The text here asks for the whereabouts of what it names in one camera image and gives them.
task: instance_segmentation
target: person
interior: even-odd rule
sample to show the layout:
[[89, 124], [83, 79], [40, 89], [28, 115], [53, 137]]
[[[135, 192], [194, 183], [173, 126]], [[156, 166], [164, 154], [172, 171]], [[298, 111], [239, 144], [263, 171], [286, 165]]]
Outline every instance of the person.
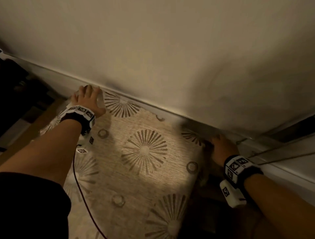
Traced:
[[[73, 105], [105, 113], [96, 104], [99, 88], [80, 86]], [[21, 149], [0, 166], [2, 238], [68, 238], [69, 197], [65, 183], [82, 123], [62, 120], [55, 128]], [[213, 137], [212, 159], [220, 166], [239, 151], [223, 135]], [[315, 208], [262, 174], [244, 181], [244, 188], [284, 238], [315, 238]]]

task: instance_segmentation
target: thin wire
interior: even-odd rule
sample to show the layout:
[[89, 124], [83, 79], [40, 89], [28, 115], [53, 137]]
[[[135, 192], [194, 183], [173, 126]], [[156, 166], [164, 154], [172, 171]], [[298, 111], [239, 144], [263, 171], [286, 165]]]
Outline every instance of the thin wire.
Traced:
[[72, 161], [72, 168], [73, 168], [74, 179], [76, 180], [76, 183], [77, 183], [77, 186], [78, 186], [78, 188], [79, 188], [80, 194], [81, 194], [81, 196], [82, 196], [82, 198], [83, 198], [83, 202], [84, 202], [84, 204], [85, 204], [85, 206], [86, 206], [86, 209], [87, 209], [88, 213], [90, 214], [90, 217], [91, 217], [91, 219], [92, 219], [92, 221], [93, 221], [95, 227], [97, 228], [97, 230], [99, 231], [99, 233], [100, 233], [105, 239], [107, 239], [107, 237], [104, 235], [104, 233], [100, 230], [100, 228], [99, 228], [98, 225], [96, 224], [96, 222], [95, 222], [95, 220], [94, 220], [94, 218], [93, 218], [93, 216], [92, 216], [92, 214], [91, 214], [91, 212], [90, 212], [90, 209], [89, 209], [89, 207], [88, 207], [88, 205], [87, 205], [87, 203], [86, 203], [86, 201], [85, 201], [85, 198], [84, 198], [84, 196], [83, 196], [83, 192], [82, 192], [82, 190], [81, 190], [81, 188], [80, 188], [79, 182], [78, 182], [77, 177], [76, 177], [76, 172], [75, 172], [75, 170], [74, 170], [74, 158], [75, 158], [75, 156], [76, 156], [76, 152], [74, 152], [73, 161]]

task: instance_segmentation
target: black sleeve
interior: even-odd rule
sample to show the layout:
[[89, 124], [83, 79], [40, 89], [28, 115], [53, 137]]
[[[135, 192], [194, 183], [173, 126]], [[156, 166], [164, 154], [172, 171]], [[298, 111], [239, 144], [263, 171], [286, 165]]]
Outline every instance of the black sleeve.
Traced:
[[68, 238], [71, 201], [60, 184], [0, 172], [0, 238]]

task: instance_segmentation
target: white wall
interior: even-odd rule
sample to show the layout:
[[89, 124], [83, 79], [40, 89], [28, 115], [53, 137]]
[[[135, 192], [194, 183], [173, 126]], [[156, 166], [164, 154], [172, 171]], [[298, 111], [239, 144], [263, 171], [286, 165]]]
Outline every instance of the white wall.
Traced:
[[0, 45], [254, 135], [315, 106], [315, 1], [0, 0]]

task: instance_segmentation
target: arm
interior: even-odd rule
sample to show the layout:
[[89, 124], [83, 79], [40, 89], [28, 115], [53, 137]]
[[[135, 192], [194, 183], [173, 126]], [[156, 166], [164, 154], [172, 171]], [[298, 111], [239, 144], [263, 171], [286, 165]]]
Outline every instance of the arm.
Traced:
[[[80, 86], [79, 96], [72, 95], [73, 105], [82, 105], [91, 109], [96, 117], [105, 113], [105, 109], [96, 104], [99, 88], [89, 85], [84, 92]], [[3, 165], [0, 172], [18, 172], [52, 180], [63, 185], [71, 167], [73, 155], [81, 132], [81, 124], [67, 119], [55, 128], [25, 146]]]
[[[223, 135], [211, 141], [214, 145], [212, 159], [222, 167], [227, 157], [239, 154], [236, 145]], [[285, 238], [315, 238], [315, 207], [261, 174], [247, 178], [244, 187], [264, 216]]]

